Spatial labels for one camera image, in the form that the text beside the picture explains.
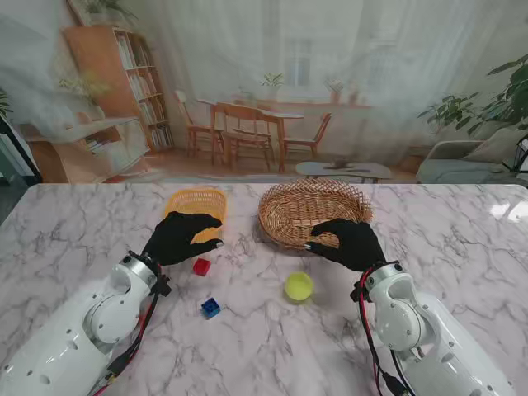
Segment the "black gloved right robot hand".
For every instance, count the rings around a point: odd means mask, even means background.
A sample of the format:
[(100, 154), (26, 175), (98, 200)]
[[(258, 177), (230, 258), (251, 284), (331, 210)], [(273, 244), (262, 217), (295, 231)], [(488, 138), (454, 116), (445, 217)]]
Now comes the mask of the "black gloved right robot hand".
[(352, 271), (366, 271), (386, 259), (379, 240), (369, 224), (355, 223), (347, 219), (333, 219), (317, 224), (311, 231), (316, 237), (323, 233), (335, 235), (338, 247), (329, 247), (321, 243), (307, 242), (304, 248), (313, 254), (337, 262)]

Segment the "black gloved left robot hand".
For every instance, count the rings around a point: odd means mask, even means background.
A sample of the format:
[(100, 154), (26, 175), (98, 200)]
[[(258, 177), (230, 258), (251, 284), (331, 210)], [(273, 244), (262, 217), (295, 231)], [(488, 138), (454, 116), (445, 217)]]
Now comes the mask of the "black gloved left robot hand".
[(189, 258), (215, 250), (223, 245), (219, 238), (193, 243), (193, 238), (206, 229), (218, 229), (219, 219), (209, 214), (182, 214), (170, 212), (160, 222), (146, 243), (141, 256), (160, 266), (171, 266)]

